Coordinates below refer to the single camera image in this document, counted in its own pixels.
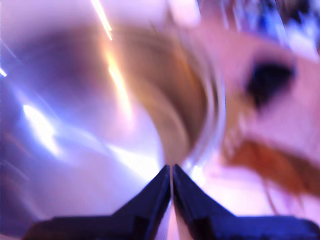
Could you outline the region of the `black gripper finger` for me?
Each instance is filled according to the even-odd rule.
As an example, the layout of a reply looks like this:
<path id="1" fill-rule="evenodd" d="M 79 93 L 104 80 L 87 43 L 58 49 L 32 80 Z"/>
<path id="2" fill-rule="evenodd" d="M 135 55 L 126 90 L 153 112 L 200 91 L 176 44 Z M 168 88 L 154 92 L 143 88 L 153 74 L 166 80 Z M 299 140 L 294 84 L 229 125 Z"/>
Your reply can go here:
<path id="1" fill-rule="evenodd" d="M 174 205 L 195 240 L 239 240 L 240 235 L 217 236 L 211 219 L 220 222 L 235 215 L 208 196 L 183 169 L 172 168 Z"/>
<path id="2" fill-rule="evenodd" d="M 110 218 L 106 240 L 153 240 L 171 199 L 170 166 L 159 173 Z"/>

